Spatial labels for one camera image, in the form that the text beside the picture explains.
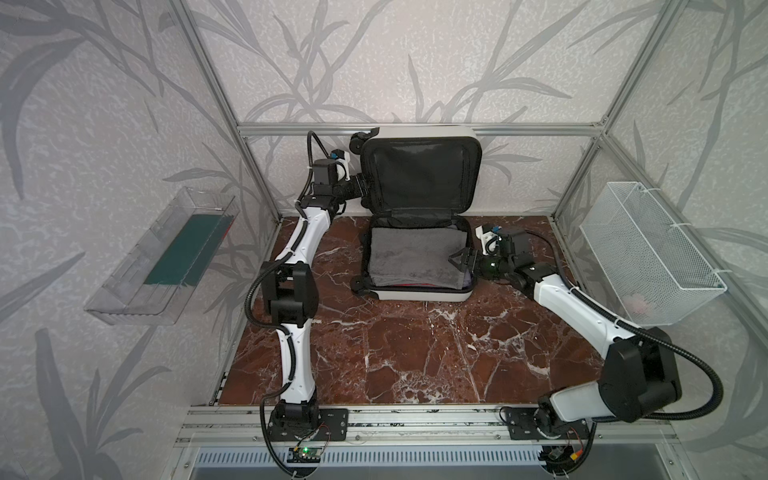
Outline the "grey towel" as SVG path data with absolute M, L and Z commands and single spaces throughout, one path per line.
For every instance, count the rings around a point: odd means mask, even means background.
M 368 273 L 375 286 L 459 290 L 469 284 L 469 274 L 448 261 L 450 255 L 467 248 L 467 233 L 455 227 L 376 227 L 370 247 Z

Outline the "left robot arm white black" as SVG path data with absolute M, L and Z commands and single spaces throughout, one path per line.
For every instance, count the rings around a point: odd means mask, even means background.
M 296 201 L 299 218 L 285 247 L 262 264 L 244 302 L 250 324 L 277 333 L 282 385 L 263 400 L 276 399 L 274 425 L 319 425 L 316 384 L 312 374 L 311 321 L 319 307 L 312 262 L 333 219 L 351 200 L 367 192 L 354 175 L 343 180 L 315 180 Z

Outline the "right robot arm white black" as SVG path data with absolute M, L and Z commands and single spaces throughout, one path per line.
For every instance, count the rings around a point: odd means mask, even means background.
M 555 429 L 580 420 L 694 420 L 713 413 L 721 405 L 724 387 L 712 367 L 673 344 L 664 331 L 641 328 L 595 302 L 565 278 L 560 264 L 517 264 L 512 256 L 470 250 L 452 255 L 450 261 L 460 271 L 476 277 L 507 281 L 564 320 L 601 356 L 603 365 L 598 380 L 540 398 L 537 422 L 541 428 Z M 667 413 L 665 407 L 682 397 L 678 358 L 706 375 L 712 393 L 700 407 Z

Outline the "green circuit board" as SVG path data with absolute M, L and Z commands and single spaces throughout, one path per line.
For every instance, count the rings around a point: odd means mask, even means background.
M 286 462 L 288 464 L 318 464 L 324 453 L 324 447 L 294 446 L 288 449 Z

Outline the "aluminium cage frame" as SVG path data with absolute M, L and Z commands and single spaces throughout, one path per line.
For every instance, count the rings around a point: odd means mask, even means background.
M 185 1 L 238 140 L 471 130 L 568 230 L 615 171 L 683 219 L 732 312 L 767 328 L 763 1 Z

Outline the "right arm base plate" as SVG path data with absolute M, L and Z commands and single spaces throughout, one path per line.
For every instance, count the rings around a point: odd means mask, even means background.
M 576 440 L 586 441 L 590 426 L 586 420 L 563 423 L 555 419 L 549 422 L 545 414 L 540 414 L 535 406 L 502 406 L 499 418 L 507 428 L 511 440 Z

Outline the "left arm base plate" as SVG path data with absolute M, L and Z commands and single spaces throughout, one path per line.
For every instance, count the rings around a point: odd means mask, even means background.
M 271 441 L 341 442 L 347 437 L 349 410 L 317 406 L 279 404 L 267 424 Z

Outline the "clear plastic wall tray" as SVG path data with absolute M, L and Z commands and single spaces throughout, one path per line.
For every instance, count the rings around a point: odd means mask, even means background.
M 112 326 L 175 324 L 239 212 L 233 194 L 181 188 L 85 312 Z

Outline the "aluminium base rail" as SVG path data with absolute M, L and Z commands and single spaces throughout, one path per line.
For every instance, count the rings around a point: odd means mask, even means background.
M 416 405 L 377 404 L 349 406 L 343 446 L 416 445 L 555 445 L 565 437 L 540 437 L 534 428 L 527 438 L 512 438 L 498 407 L 485 404 Z M 193 407 L 185 416 L 174 446 L 262 446 L 263 435 L 256 406 Z

